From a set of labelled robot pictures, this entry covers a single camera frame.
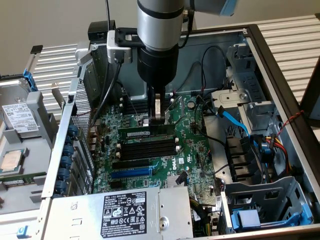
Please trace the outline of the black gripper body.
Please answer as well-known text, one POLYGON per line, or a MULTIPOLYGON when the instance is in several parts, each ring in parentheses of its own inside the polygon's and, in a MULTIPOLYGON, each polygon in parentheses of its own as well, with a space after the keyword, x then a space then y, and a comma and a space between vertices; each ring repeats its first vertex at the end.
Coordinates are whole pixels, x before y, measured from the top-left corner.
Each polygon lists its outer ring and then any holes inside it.
POLYGON ((153 88, 164 88, 176 76, 179 46, 166 51, 141 47, 137 49, 137 71, 143 81, 153 88))

